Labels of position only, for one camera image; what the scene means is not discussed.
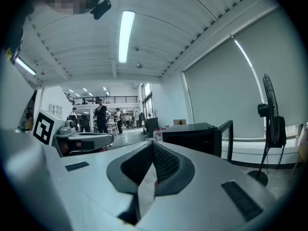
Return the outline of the white wall shelf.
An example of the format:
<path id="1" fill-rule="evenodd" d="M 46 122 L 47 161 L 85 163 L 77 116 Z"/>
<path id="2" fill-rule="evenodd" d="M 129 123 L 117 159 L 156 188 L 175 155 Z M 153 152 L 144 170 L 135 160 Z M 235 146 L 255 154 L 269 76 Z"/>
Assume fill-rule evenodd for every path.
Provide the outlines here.
<path id="1" fill-rule="evenodd" d="M 59 106 L 59 105 L 50 103 L 50 104 L 49 104 L 49 112 L 50 112 L 51 114 L 53 114 L 54 116 L 57 116 L 57 117 L 62 118 L 62 115 L 63 115 L 63 108 L 62 108 L 61 106 Z"/>

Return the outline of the ceiling tube lamp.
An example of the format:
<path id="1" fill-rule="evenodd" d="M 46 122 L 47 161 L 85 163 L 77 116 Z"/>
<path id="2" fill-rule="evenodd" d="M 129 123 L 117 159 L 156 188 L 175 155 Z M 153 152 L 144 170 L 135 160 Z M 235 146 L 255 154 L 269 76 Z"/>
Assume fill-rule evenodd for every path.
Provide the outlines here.
<path id="1" fill-rule="evenodd" d="M 134 18 L 135 18 L 135 12 L 123 11 L 121 17 L 119 45 L 118 45 L 118 61 L 121 64 L 125 64 L 127 62 L 129 39 Z"/>
<path id="2" fill-rule="evenodd" d="M 34 71 L 30 66 L 28 66 L 23 60 L 21 60 L 19 57 L 16 58 L 16 62 L 27 72 L 29 72 L 31 75 L 35 75 L 36 71 Z"/>

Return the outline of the grey roller blind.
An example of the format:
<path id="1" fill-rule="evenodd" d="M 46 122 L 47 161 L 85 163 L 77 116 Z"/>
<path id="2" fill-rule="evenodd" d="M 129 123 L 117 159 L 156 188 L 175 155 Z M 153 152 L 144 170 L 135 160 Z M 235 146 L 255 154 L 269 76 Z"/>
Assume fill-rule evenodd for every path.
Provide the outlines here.
<path id="1" fill-rule="evenodd" d="M 249 63 L 230 39 L 185 72 L 195 123 L 233 121 L 234 137 L 262 138 L 261 96 Z"/>
<path id="2" fill-rule="evenodd" d="M 287 13 L 278 8 L 235 39 L 257 76 L 270 77 L 285 124 L 308 122 L 308 52 Z"/>

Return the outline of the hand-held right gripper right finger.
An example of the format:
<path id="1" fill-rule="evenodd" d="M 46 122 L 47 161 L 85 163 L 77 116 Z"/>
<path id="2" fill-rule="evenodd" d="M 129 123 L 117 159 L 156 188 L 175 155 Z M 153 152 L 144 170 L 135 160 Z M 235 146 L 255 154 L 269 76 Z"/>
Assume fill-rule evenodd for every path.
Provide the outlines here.
<path id="1" fill-rule="evenodd" d="M 162 141 L 157 144 L 190 159 L 195 173 L 180 193 L 155 198 L 136 225 L 141 231 L 244 230 L 257 223 L 276 202 L 263 185 L 220 157 Z M 227 182 L 240 186 L 261 213 L 247 221 L 223 188 Z"/>

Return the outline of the black floor fan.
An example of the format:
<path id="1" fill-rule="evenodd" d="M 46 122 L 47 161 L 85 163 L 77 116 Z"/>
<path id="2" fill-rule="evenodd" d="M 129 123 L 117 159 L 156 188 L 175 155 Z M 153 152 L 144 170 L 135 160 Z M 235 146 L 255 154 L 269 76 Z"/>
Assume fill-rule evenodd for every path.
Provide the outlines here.
<path id="1" fill-rule="evenodd" d="M 287 138 L 285 131 L 285 120 L 279 115 L 274 88 L 270 77 L 266 74 L 263 76 L 263 84 L 267 97 L 267 103 L 259 104 L 257 110 L 259 116 L 266 119 L 265 148 L 259 169 L 249 172 L 248 175 L 261 183 L 263 186 L 266 186 L 268 184 L 268 176 L 266 173 L 262 172 L 262 168 L 265 159 L 268 156 L 268 152 L 271 148 L 281 148 L 282 152 L 284 152 Z"/>

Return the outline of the black bin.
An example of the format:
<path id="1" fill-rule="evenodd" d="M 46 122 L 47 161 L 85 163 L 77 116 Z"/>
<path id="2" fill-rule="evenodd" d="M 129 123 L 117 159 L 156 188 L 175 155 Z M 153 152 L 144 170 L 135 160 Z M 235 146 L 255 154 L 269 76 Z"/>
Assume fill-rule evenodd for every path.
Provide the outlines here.
<path id="1" fill-rule="evenodd" d="M 155 129 L 159 129 L 158 118 L 149 118 L 146 120 L 146 134 L 148 138 L 153 137 L 153 132 Z"/>

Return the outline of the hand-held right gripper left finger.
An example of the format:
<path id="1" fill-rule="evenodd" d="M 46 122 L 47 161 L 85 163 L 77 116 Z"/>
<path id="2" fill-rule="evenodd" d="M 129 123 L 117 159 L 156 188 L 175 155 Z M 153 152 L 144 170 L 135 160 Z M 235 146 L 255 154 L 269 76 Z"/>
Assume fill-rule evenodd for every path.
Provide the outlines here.
<path id="1" fill-rule="evenodd" d="M 138 187 L 152 164 L 152 144 L 62 158 L 63 196 L 73 231 L 153 231 L 140 216 Z"/>

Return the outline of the black mezzanine railing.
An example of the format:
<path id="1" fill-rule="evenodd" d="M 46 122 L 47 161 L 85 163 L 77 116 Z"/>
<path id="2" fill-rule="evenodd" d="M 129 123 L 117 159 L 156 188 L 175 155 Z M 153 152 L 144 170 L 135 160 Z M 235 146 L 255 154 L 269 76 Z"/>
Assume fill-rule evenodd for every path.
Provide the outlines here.
<path id="1" fill-rule="evenodd" d="M 77 105 L 86 105 L 86 104 L 98 104 L 99 100 L 102 100 L 103 103 L 106 104 L 114 104 L 114 103 L 137 103 L 138 97 L 137 96 L 91 96 L 91 97 L 77 97 L 72 98 L 70 97 L 71 104 Z"/>

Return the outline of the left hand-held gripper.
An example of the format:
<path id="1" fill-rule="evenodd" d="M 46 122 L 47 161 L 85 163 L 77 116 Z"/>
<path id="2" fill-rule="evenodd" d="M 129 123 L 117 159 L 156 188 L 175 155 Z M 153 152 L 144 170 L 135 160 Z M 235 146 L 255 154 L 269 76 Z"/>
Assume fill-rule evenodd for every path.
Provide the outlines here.
<path id="1" fill-rule="evenodd" d="M 39 109 L 34 122 L 33 136 L 41 143 L 54 147 L 60 157 L 100 150 L 114 141 L 114 136 L 109 133 L 77 133 L 72 120 L 63 120 L 42 109 Z"/>

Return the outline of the black cabinet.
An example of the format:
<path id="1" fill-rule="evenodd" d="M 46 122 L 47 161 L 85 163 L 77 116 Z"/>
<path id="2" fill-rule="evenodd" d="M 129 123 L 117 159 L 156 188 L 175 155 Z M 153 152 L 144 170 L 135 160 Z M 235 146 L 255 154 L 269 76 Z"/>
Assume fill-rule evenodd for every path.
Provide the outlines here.
<path id="1" fill-rule="evenodd" d="M 176 125 L 162 132 L 163 141 L 192 150 L 221 157 L 222 134 L 228 131 L 227 161 L 231 162 L 233 153 L 233 121 L 228 120 L 219 127 L 208 123 Z"/>

